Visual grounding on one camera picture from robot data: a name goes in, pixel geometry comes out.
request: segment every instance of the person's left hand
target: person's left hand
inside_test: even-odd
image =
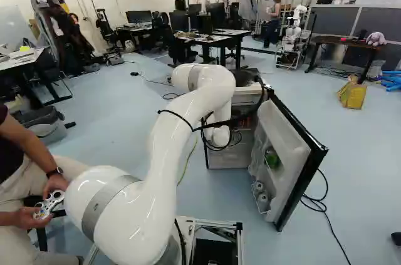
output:
[[[48,197],[49,192],[52,192],[54,190],[62,190],[63,192],[65,192],[67,187],[68,182],[65,180],[65,178],[60,174],[54,174],[49,178],[48,183],[43,189],[43,199],[46,199]]]

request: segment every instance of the green component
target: green component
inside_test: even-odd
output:
[[[270,167],[272,170],[277,170],[280,167],[280,158],[278,157],[276,151],[270,147],[266,150],[264,154],[265,164]]]

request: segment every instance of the dark shirt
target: dark shirt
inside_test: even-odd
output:
[[[0,125],[7,117],[8,109],[0,104]],[[24,152],[14,143],[0,135],[0,183],[8,179],[24,160]]]

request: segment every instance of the person's hand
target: person's hand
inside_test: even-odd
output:
[[[14,226],[19,227],[20,229],[38,229],[45,227],[53,218],[53,215],[50,215],[46,219],[33,219],[33,213],[37,213],[39,211],[40,207],[20,208],[14,213]]]
[[[62,190],[65,192],[67,187],[68,187],[68,182],[62,175],[53,174],[49,178],[48,183],[45,185],[43,189],[43,199],[46,199],[48,197],[48,194],[54,190]]]

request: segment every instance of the white robot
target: white robot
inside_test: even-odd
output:
[[[225,67],[180,65],[173,71],[172,83],[190,92],[160,113],[148,140],[150,167],[145,180],[115,167],[98,166],[79,175],[65,193],[72,222],[119,265],[153,265],[166,259],[170,243],[177,239],[176,178],[192,132],[189,124],[195,127],[210,112],[208,123],[231,117],[236,82]],[[230,141],[229,128],[207,128],[205,137],[223,147]],[[180,260],[178,254],[168,264]]]
[[[301,13],[307,12],[307,8],[302,5],[298,5],[294,10],[294,16],[288,19],[294,19],[294,24],[291,27],[288,27],[286,30],[286,36],[284,41],[289,44],[293,44],[297,38],[301,35],[301,28],[299,24],[301,22]]]

